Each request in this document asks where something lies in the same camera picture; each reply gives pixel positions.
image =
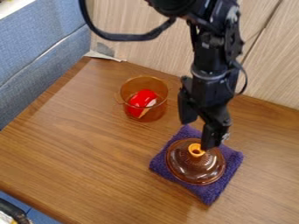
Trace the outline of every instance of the white paper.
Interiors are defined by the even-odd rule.
[[[97,58],[97,59],[105,59],[105,60],[114,60],[117,62],[122,62],[122,61],[126,61],[125,59],[116,59],[110,56],[107,56],[105,54],[99,53],[99,52],[95,52],[95,51],[90,51],[87,54],[85,54],[84,56],[90,57],[90,58]]]
[[[34,1],[36,0],[4,0],[0,3],[0,19],[9,16]]]

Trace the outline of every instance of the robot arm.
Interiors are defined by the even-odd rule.
[[[164,24],[146,34],[113,34],[97,29],[87,13],[85,0],[79,0],[82,14],[93,32],[113,41],[143,41],[158,37],[176,18],[187,21],[191,31],[194,61],[190,77],[182,78],[178,94],[182,124],[200,116],[205,121],[202,149],[219,146],[229,137],[232,125],[227,103],[235,96],[242,66],[236,58],[242,54],[240,10],[236,0],[146,0],[158,12],[169,17]]]

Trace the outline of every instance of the beige wall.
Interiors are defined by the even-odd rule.
[[[297,54],[292,53],[291,59],[286,58],[290,49],[299,45],[295,39],[299,28],[292,28],[295,25],[299,27],[299,1],[280,2],[240,1],[242,36],[247,42],[245,55],[240,60],[246,56],[245,66],[250,77],[248,95],[299,109],[299,77],[294,65],[299,59],[299,50]],[[144,0],[96,0],[94,3],[94,22],[108,32],[147,32],[165,19]],[[286,35],[290,39],[288,43],[282,42]],[[113,48],[116,57],[138,65],[178,76],[190,74],[193,52],[184,20],[177,21],[160,38],[150,42],[115,43],[93,36],[93,47],[96,42]]]

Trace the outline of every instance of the blue chair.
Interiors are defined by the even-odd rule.
[[[38,0],[0,20],[0,130],[90,48],[75,0]]]

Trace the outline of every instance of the black cable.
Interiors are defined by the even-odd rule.
[[[228,81],[228,79],[226,79],[226,88],[227,88],[228,92],[230,92],[232,95],[242,95],[242,94],[244,94],[244,92],[246,91],[247,86],[248,86],[248,75],[247,75],[247,72],[245,71],[245,69],[243,68],[243,66],[238,61],[235,60],[233,62],[233,65],[234,65],[234,69],[240,70],[245,75],[245,83],[244,83],[243,88],[239,91],[239,93],[236,94],[234,91],[232,91],[232,89],[229,86],[229,81]]]
[[[174,17],[171,17],[163,24],[159,25],[157,28],[155,28],[152,31],[149,31],[144,34],[122,34],[122,33],[109,33],[102,31],[98,28],[96,28],[89,17],[86,0],[79,0],[79,5],[81,9],[81,13],[83,18],[85,19],[87,25],[89,26],[90,30],[92,30],[95,34],[97,34],[99,37],[111,41],[147,41],[157,38],[163,31],[171,27],[175,22],[176,19]]]

